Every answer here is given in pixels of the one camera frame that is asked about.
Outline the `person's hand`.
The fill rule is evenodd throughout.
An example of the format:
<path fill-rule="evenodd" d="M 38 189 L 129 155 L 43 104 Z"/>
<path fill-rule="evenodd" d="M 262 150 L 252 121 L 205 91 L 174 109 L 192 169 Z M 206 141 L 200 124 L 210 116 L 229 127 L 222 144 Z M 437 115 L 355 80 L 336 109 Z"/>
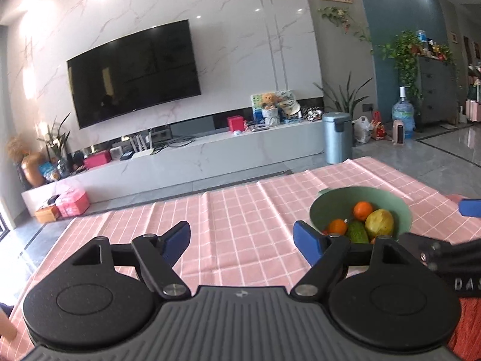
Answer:
<path fill-rule="evenodd" d="M 9 342 L 15 340 L 17 336 L 16 326 L 9 320 L 2 308 L 0 309 L 0 336 Z"/>

